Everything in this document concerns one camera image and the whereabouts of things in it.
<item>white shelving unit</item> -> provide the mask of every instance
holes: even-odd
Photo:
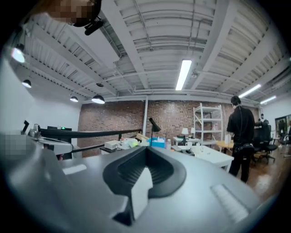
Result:
[[[212,118],[212,113],[214,111],[220,112],[220,118]],[[201,144],[202,145],[214,145],[216,144],[216,139],[212,135],[212,140],[204,140],[204,134],[205,133],[221,133],[220,140],[223,139],[223,120],[222,120],[222,110],[221,105],[219,107],[204,107],[202,103],[200,103],[200,106],[198,108],[193,108],[194,112],[194,127],[196,128],[196,122],[199,122],[201,124],[201,130],[196,130],[197,133],[201,133]],[[211,118],[204,118],[204,113],[210,113]],[[221,129],[220,130],[204,130],[204,123],[208,122],[220,122],[221,123]]]

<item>gray machine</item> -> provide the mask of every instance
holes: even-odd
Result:
[[[35,138],[0,137],[8,187],[51,232],[226,232],[249,221],[261,204],[246,184],[194,156],[135,147],[57,161]],[[153,186],[136,217],[139,197],[131,190],[145,168]]]

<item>white ceiling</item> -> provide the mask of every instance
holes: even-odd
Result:
[[[103,0],[101,10],[105,25],[88,37],[48,15],[31,18],[21,38],[20,79],[29,76],[39,88],[49,82],[52,92],[60,95],[62,87],[85,102],[95,94],[108,101],[229,101],[261,84],[244,100],[256,105],[291,90],[290,54],[253,1]],[[182,59],[193,63],[183,90],[175,91]]]

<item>brick wall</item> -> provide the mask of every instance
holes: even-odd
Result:
[[[218,103],[203,102],[203,106],[218,106]],[[193,108],[198,107],[200,102],[196,101],[149,101],[147,119],[152,117],[157,125],[161,128],[160,132],[154,133],[154,137],[166,137],[171,139],[180,135],[182,128],[187,127],[190,133],[194,124]],[[230,104],[222,104],[223,113],[223,130],[228,123],[229,115],[233,112]],[[111,131],[111,130],[129,130],[143,127],[145,103],[142,101],[121,101],[108,102],[105,105],[85,104],[81,108],[79,119],[79,131]],[[253,112],[255,121],[259,118],[259,112],[256,108],[250,108]],[[213,118],[220,118],[217,112],[213,113]],[[220,124],[207,123],[205,129],[220,129]],[[151,123],[147,120],[146,135],[151,136]],[[220,134],[214,134],[217,140]],[[106,141],[116,140],[118,136],[108,136],[100,138],[78,139],[79,147],[88,147],[102,144]],[[206,134],[205,139],[211,139],[211,134]],[[83,156],[92,156],[99,154],[99,149],[83,152]]]

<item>gray plastic surface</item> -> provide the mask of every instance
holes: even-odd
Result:
[[[130,227],[113,220],[127,197],[115,195],[103,181],[104,167],[129,151],[57,161],[52,151],[26,136],[0,138],[1,169],[15,198],[41,224],[56,232],[224,232],[234,223],[211,191],[224,184],[251,212],[259,198],[246,184],[223,169],[178,152],[155,148],[181,162],[187,172],[183,185],[166,198],[150,199]],[[19,143],[23,150],[13,150]],[[84,164],[83,171],[65,175],[62,168]]]

